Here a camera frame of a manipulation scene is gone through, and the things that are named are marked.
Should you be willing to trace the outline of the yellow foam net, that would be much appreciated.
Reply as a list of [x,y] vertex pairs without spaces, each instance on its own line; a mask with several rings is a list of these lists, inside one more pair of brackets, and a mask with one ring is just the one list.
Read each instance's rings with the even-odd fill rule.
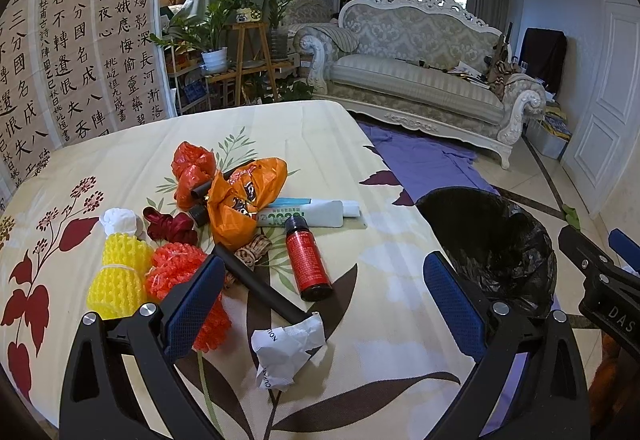
[[133,235],[109,235],[102,266],[89,286],[87,308],[103,320],[132,316],[146,301],[144,279],[152,255],[152,247]]

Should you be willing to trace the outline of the orange foam net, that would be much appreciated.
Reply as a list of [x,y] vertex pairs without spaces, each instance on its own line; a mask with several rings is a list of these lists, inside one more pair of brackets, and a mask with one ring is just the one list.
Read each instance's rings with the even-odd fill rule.
[[224,262],[193,245],[169,243],[152,255],[145,290],[160,301],[164,355],[207,352],[226,340],[231,321],[221,302]]

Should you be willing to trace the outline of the white tissue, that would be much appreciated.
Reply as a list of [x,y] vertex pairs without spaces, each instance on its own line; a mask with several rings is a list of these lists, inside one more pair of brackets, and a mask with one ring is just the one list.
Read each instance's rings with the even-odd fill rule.
[[107,237],[113,234],[127,234],[137,239],[143,238],[143,223],[131,209],[109,208],[99,217],[99,223]]

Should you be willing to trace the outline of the white paper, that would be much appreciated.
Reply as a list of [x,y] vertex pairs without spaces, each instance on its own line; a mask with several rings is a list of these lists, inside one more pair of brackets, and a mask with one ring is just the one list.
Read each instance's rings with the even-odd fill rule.
[[311,358],[311,351],[326,345],[323,321],[312,312],[304,321],[268,330],[255,330],[250,348],[258,361],[260,389],[286,391],[295,375]]

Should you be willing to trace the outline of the dark red wrapper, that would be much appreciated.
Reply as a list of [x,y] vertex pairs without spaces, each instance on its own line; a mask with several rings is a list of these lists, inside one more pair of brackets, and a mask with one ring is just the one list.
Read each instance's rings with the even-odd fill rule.
[[171,216],[161,213],[151,206],[146,207],[142,215],[148,223],[146,234],[153,241],[186,245],[198,244],[198,231],[194,229],[194,220],[190,215],[179,213]]

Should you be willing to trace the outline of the long black tube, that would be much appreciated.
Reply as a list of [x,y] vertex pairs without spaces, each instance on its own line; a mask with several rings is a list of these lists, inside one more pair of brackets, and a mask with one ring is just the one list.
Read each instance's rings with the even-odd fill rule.
[[262,281],[256,273],[245,266],[238,257],[222,244],[216,244],[213,249],[215,256],[219,257],[226,269],[242,283],[250,293],[253,293],[258,301],[261,301],[269,309],[276,312],[286,322],[297,324],[310,317],[310,313],[298,308],[282,296],[266,282]]

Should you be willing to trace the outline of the plaid cloth roll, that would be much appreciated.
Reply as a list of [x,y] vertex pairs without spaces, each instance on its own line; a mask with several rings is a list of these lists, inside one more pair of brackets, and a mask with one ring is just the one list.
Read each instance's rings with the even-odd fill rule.
[[250,243],[235,251],[233,256],[240,260],[250,271],[254,271],[256,266],[268,255],[271,248],[272,242],[270,238],[258,233]]

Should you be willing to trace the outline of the red spray bottle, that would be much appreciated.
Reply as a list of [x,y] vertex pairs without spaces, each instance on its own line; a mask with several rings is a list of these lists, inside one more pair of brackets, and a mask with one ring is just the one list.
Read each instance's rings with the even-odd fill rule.
[[333,287],[306,219],[291,216],[284,225],[286,250],[300,298],[312,303],[323,301],[332,294]]

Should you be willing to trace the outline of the orange snack bag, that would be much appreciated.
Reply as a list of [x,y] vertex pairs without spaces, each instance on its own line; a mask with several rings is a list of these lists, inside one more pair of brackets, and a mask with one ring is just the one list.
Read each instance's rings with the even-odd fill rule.
[[274,202],[288,178],[288,164],[277,157],[238,167],[229,179],[216,171],[208,190],[207,212],[216,244],[235,252],[257,228],[258,213]]

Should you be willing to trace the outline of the red plastic bag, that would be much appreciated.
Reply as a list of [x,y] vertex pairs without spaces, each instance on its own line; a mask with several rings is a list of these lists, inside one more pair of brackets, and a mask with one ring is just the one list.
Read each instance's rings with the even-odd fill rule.
[[177,180],[174,199],[179,209],[187,211],[195,204],[191,192],[213,179],[216,162],[212,151],[183,141],[174,153],[171,171]]

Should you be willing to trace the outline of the white toothpaste tube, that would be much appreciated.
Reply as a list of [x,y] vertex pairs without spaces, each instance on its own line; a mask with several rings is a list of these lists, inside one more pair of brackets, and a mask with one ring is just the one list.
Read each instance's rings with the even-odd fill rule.
[[360,215],[356,201],[278,197],[257,214],[257,226],[283,227],[286,219],[303,217],[310,227],[341,228],[345,219]]

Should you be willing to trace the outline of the yellow label dark bottle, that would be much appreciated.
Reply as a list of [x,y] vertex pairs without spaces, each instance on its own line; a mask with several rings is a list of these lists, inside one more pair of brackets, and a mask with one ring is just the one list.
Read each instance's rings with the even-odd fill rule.
[[197,204],[189,209],[189,215],[198,228],[209,224],[208,210],[205,205]]

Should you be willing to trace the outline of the short black tube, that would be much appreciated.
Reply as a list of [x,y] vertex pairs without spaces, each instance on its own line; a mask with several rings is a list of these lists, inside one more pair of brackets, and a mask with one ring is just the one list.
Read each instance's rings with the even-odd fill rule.
[[[222,178],[224,180],[229,180],[231,178],[231,176],[233,175],[233,173],[237,169],[239,169],[241,167],[244,167],[244,166],[246,166],[248,164],[250,164],[250,161],[246,161],[246,162],[244,162],[244,163],[242,163],[242,164],[240,164],[238,166],[235,166],[235,167],[232,167],[232,168],[228,169],[228,171],[224,171],[222,173]],[[198,201],[206,200],[207,197],[208,197],[208,193],[209,193],[210,187],[212,186],[212,183],[213,182],[211,180],[209,180],[209,181],[206,181],[206,182],[202,183],[201,185],[195,187],[194,189],[192,189],[191,190],[191,195],[194,198],[194,200],[198,200]]]

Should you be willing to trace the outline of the black lined trash bin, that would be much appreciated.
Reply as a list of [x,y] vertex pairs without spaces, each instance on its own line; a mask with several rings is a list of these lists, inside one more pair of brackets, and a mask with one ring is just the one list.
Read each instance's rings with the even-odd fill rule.
[[558,267],[550,235],[532,214],[468,187],[433,190],[416,208],[459,275],[525,316],[548,316]]

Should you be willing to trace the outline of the wooden plant stand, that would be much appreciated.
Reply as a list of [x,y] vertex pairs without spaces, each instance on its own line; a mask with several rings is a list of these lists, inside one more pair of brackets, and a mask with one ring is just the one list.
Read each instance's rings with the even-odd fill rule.
[[239,107],[243,102],[243,83],[247,76],[267,74],[271,97],[280,99],[277,74],[291,71],[293,62],[272,58],[268,41],[268,23],[240,22],[224,27],[224,42],[235,37],[234,59],[224,72],[206,74],[205,86],[213,86],[220,98],[220,108]]

